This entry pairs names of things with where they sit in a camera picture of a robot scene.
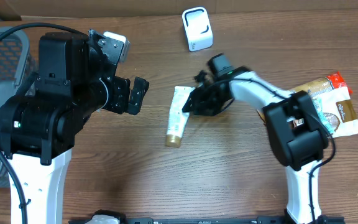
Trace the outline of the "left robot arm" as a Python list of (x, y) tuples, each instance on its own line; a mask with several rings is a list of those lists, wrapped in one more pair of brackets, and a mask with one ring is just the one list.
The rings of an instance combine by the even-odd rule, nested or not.
[(39, 41), (34, 94), (0, 108), (0, 148), (25, 200), (11, 197), (12, 223), (61, 223), (63, 192), (75, 136), (97, 110), (138, 114), (148, 81), (116, 76), (128, 39), (112, 32), (49, 32)]

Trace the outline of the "white tube gold cap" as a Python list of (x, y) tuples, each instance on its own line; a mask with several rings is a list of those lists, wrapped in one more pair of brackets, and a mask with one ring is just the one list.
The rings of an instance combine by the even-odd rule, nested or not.
[(165, 145), (167, 147), (180, 147), (181, 139), (185, 130), (186, 123), (190, 116), (189, 112), (182, 112), (182, 109), (187, 102), (190, 93), (195, 87), (176, 86), (172, 103), (169, 110), (167, 134), (165, 138)]

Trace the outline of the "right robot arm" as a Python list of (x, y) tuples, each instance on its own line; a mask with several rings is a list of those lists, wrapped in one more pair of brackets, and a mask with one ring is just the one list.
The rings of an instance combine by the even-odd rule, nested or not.
[(207, 80), (204, 70), (195, 76), (199, 85), (182, 111), (215, 116), (237, 100), (262, 112), (272, 152), (285, 167), (285, 223), (343, 223), (343, 218), (323, 215), (318, 204), (318, 172), (330, 162), (323, 153), (335, 142), (320, 121), (310, 95), (278, 88), (247, 67), (234, 68), (224, 54), (212, 57), (207, 66), (211, 79)]

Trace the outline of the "teal snack packet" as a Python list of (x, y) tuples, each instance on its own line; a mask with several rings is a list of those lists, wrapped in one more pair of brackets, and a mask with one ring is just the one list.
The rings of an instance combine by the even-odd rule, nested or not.
[(322, 124), (327, 128), (330, 134), (334, 134), (334, 129), (332, 128), (331, 124), (329, 123), (328, 119), (325, 117), (323, 113), (323, 103), (322, 100), (319, 98), (313, 99), (313, 104), (318, 114), (318, 117)]

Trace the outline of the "beige brown snack pouch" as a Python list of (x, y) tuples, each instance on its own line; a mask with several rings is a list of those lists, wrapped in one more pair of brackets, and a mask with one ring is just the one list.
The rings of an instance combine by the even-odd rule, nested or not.
[(334, 138), (358, 134), (358, 118), (353, 107), (348, 87), (316, 95), (323, 103), (323, 113), (334, 129)]

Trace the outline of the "orange spaghetti package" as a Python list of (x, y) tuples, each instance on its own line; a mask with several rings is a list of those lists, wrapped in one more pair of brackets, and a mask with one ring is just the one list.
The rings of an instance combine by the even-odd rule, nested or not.
[(311, 99), (313, 100), (313, 97), (316, 95), (334, 90), (336, 88), (340, 87), (348, 87), (350, 97), (353, 94), (353, 91), (350, 89), (350, 87), (347, 85), (345, 79), (341, 76), (339, 72), (332, 73), (328, 76), (318, 78), (316, 80), (310, 81), (308, 83), (296, 86), (292, 88), (290, 91), (293, 93), (299, 92), (299, 91), (305, 91), (307, 92)]

